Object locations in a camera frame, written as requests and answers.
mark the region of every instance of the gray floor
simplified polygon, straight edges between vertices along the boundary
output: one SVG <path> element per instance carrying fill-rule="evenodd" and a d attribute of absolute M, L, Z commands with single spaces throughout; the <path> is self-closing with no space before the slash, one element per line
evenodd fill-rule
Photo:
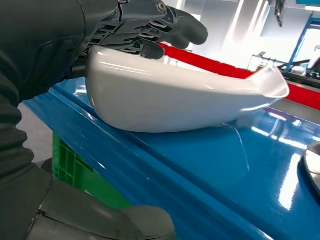
<path fill-rule="evenodd" d="M 320 111 L 312 107 L 283 99 L 273 104 L 272 108 L 320 125 Z"/>
<path fill-rule="evenodd" d="M 33 162 L 52 158 L 53 132 L 24 104 L 19 105 L 19 109 L 22 113 L 22 121 L 17 128 L 27 133 L 28 140 L 24 147 L 34 152 Z"/>

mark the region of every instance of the blue metal frame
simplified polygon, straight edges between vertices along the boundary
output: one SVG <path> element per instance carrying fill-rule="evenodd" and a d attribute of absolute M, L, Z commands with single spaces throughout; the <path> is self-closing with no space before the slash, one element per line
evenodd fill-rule
<path fill-rule="evenodd" d="M 292 63 L 294 62 L 296 57 L 298 55 L 299 51 L 301 49 L 301 46 L 303 45 L 303 41 L 305 40 L 305 36 L 308 29 L 310 28 L 310 25 L 319 25 L 320 26 L 320 18 L 318 17 L 313 17 L 313 12 L 310 15 L 308 22 L 306 22 L 306 26 L 303 28 L 303 31 L 302 31 L 301 35 L 300 36 L 299 40 L 297 43 L 297 46 L 295 47 L 294 51 L 293 51 L 292 56 L 291 57 L 290 61 L 288 63 L 287 68 L 285 69 L 286 72 L 289 72 Z"/>

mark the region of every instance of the glossy white plastic part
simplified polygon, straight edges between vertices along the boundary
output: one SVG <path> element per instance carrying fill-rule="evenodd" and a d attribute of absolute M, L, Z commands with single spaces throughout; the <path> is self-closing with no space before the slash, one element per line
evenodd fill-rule
<path fill-rule="evenodd" d="M 115 128 L 168 133 L 212 127 L 269 107 L 289 94 L 276 67 L 247 79 L 165 65 L 120 51 L 91 50 L 86 87 Z"/>

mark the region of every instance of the black robotic glove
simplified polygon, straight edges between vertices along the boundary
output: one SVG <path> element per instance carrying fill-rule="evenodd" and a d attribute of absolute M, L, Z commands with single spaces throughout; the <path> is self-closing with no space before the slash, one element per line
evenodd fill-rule
<path fill-rule="evenodd" d="M 189 43 L 204 44 L 208 30 L 193 16 L 166 6 L 161 0 L 118 0 L 118 7 L 101 21 L 87 48 L 81 53 L 65 79 L 85 75 L 89 49 L 102 46 L 149 59 L 161 59 L 167 42 L 179 49 Z"/>

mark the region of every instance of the white wall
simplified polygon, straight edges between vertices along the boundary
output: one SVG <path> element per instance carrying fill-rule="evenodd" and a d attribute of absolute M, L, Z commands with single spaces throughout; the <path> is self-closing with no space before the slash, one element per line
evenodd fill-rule
<path fill-rule="evenodd" d="M 283 27 L 279 27 L 272 6 L 266 24 L 254 47 L 254 54 L 266 52 L 266 57 L 288 62 L 311 12 L 303 8 L 286 8 Z"/>

